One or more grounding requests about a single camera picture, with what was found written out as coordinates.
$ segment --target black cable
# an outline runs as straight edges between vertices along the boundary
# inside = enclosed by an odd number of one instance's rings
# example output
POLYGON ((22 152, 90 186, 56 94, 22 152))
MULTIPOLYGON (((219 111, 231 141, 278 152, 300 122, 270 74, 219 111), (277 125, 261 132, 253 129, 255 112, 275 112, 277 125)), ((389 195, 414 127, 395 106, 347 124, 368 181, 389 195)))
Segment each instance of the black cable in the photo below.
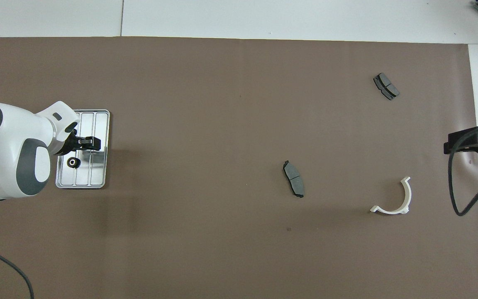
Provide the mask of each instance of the black cable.
POLYGON ((27 284, 27 287, 29 288, 30 297, 31 297, 31 299, 34 299, 34 293, 32 291, 32 284, 29 281, 29 279, 27 278, 27 275, 25 275, 25 273, 23 273, 23 271, 21 271, 16 265, 14 265, 11 261, 7 260, 5 257, 0 256, 0 260, 3 261, 4 263, 6 263, 7 265, 9 265, 10 267, 12 267, 12 269, 16 270, 16 272, 19 275, 21 275, 21 277, 23 277, 23 279, 25 280, 25 283, 27 284))
POLYGON ((453 155, 457 152, 457 150, 461 147, 461 144, 465 142, 468 138, 478 134, 478 129, 474 129, 469 131, 468 133, 464 134, 457 142, 453 145, 453 148, 451 149, 451 153, 449 155, 449 162, 447 165, 447 176, 449 180, 449 197, 451 197, 451 204, 453 204, 453 210, 455 210, 455 214, 459 216, 464 216, 467 212, 470 211, 472 206, 478 201, 478 192, 476 195, 472 198, 470 203, 466 206, 466 208, 463 209, 462 212, 458 211, 457 208, 457 202, 455 202, 455 195, 453 195, 453 174, 451 173, 451 170, 453 168, 453 155))

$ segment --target brown paper sheet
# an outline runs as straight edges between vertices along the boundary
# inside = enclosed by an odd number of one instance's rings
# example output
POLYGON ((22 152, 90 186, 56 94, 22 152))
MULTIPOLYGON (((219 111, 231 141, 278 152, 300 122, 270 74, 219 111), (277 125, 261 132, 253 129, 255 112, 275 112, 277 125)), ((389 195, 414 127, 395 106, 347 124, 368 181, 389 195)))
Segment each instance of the brown paper sheet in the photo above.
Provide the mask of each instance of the brown paper sheet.
MULTIPOLYGON (((53 168, 0 203, 0 254, 38 298, 478 298, 478 204, 454 214, 442 154, 475 125, 466 45, 0 38, 0 102, 57 100, 112 113, 107 185, 53 168), (410 212, 369 212, 404 176, 410 212)), ((463 205, 477 156, 454 175, 463 205)), ((26 291, 0 262, 0 298, 26 291)))

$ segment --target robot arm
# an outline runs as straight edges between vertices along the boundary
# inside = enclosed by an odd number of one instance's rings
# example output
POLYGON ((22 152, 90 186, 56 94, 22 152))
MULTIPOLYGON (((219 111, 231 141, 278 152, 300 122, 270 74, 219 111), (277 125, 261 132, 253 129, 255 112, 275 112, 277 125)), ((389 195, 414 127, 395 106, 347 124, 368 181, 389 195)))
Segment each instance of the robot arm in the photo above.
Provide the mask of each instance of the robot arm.
POLYGON ((50 155, 100 147, 96 138, 75 136, 77 124, 78 116, 63 102, 36 114, 0 104, 0 200, 40 192, 51 172, 50 155))

